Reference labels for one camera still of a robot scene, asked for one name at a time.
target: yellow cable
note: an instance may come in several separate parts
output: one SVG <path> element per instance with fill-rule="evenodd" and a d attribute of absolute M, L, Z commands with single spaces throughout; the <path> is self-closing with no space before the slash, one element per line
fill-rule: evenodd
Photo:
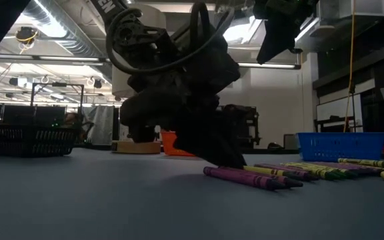
<path fill-rule="evenodd" d="M 343 132 L 346 132 L 346 126 L 348 125 L 348 116 L 349 112 L 349 102 L 351 98 L 351 88 L 352 88 L 352 74 L 353 74 L 353 44 L 355 41 L 355 9 L 356 9 L 357 1 L 353 0 L 353 12 L 352 12 L 352 34 L 351 34 L 351 59 L 350 59 L 350 69 L 349 69 L 349 88 L 347 92 L 347 105 L 346 105 L 346 114 L 345 114 L 345 126 L 343 128 Z"/>
<path fill-rule="evenodd" d="M 30 41 L 30 40 L 32 40 L 34 37 L 36 37 L 37 35 L 38 35 L 38 31 L 36 31 L 35 34 L 34 34 L 32 37 L 28 37 L 28 38 L 26 38 L 26 39 L 18 39 L 18 38 L 16 37 L 16 39 L 17 39 L 18 41 Z"/>

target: black basket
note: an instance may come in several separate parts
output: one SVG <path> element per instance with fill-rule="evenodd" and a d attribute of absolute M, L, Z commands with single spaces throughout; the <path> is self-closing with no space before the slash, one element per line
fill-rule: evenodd
<path fill-rule="evenodd" d="M 0 125 L 0 155 L 14 157 L 53 157 L 68 155 L 78 129 Z"/>

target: white wall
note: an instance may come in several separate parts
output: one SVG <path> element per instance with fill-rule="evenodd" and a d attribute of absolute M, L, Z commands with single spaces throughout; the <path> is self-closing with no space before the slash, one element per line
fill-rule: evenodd
<path fill-rule="evenodd" d="M 220 103 L 257 108 L 262 140 L 255 148 L 265 149 L 270 142 L 282 145 L 284 134 L 314 131 L 313 72 L 305 63 L 302 70 L 252 68 L 233 88 L 220 92 Z"/>

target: orange object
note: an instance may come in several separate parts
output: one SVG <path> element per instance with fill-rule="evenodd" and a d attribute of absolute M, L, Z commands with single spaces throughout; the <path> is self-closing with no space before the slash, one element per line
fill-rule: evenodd
<path fill-rule="evenodd" d="M 164 153 L 166 155 L 194 157 L 194 154 L 190 154 L 184 150 L 175 149 L 173 147 L 174 141 L 177 138 L 176 132 L 168 132 L 161 130 L 161 135 L 163 138 Z"/>

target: blue plastic basket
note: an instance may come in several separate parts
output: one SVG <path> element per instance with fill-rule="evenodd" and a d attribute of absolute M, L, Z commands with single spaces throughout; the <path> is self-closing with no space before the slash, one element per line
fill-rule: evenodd
<path fill-rule="evenodd" d="M 298 133 L 297 137 L 304 161 L 379 160 L 384 143 L 384 133 Z"/>

